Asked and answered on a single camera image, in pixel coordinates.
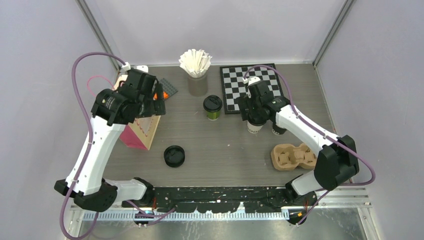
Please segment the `white paper cup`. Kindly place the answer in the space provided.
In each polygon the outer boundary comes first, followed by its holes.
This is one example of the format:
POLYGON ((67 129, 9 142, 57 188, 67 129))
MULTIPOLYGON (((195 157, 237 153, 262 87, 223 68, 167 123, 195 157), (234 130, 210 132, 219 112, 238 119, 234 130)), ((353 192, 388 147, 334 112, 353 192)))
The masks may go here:
POLYGON ((264 126, 264 123, 263 124, 254 124, 254 123, 251 123, 249 121, 247 122, 247 130, 251 134, 257 134, 262 129, 263 126, 264 126))

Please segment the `black coffee cup lid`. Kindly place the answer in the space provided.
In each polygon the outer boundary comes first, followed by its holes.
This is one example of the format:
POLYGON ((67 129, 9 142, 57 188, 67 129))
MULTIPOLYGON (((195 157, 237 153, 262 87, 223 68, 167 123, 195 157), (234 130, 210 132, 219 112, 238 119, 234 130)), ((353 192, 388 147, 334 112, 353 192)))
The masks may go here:
POLYGON ((209 113, 216 113, 222 109, 223 102, 217 95, 209 95, 203 100, 203 108, 209 113))

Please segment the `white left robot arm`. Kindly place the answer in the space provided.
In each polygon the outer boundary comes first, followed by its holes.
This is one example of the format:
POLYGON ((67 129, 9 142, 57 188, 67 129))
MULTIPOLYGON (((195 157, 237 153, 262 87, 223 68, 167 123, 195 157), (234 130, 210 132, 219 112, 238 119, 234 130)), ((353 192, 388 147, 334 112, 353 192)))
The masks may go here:
POLYGON ((104 212, 115 203, 132 201, 148 207, 154 199, 153 185, 140 177, 131 180, 104 179, 111 152, 121 133, 136 119, 166 113, 162 84, 147 66, 131 68, 115 90, 100 91, 92 106, 91 129, 85 140, 88 154, 81 151, 74 170, 57 180, 54 189, 84 210, 104 212))

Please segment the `stack of paper cups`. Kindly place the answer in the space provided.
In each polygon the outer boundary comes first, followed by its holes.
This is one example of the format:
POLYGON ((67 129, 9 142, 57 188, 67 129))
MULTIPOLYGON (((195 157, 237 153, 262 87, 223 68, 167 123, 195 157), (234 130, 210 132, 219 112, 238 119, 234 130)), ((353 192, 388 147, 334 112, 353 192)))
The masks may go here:
POLYGON ((286 128, 278 126, 276 123, 272 123, 272 132, 275 135, 283 135, 287 131, 286 128))

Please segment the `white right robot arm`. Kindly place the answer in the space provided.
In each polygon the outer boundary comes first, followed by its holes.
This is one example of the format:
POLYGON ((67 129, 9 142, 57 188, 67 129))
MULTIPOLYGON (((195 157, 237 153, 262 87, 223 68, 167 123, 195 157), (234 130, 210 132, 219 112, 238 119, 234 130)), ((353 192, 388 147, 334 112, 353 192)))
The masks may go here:
POLYGON ((274 96, 266 82, 258 77, 244 78, 248 94, 236 99, 242 120, 248 126, 263 126, 271 121, 277 128, 288 130, 316 155, 314 170, 288 182, 285 198, 299 205, 307 193, 332 191, 359 172, 355 141, 348 135, 339 137, 302 114, 291 101, 274 96))

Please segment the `stack of black lids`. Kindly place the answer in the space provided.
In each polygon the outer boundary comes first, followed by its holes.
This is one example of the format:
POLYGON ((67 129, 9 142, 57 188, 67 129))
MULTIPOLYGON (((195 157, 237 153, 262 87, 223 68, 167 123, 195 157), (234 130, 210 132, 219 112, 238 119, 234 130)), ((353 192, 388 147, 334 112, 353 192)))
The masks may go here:
POLYGON ((171 145, 163 152, 165 163, 171 168, 180 167, 185 161, 185 150, 179 145, 171 145))

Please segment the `green paper cup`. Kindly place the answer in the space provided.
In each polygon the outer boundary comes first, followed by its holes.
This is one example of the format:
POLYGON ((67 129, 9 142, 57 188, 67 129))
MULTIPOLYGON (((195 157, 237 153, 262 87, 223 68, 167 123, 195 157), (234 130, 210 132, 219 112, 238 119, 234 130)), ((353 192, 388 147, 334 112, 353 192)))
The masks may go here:
POLYGON ((211 120, 211 121, 215 121, 215 120, 217 120, 217 119, 220 117, 220 114, 221 114, 221 112, 220 112, 220 111, 215 111, 215 112, 207 111, 207 112, 206 112, 206 116, 207 116, 207 118, 208 118, 209 120, 211 120))

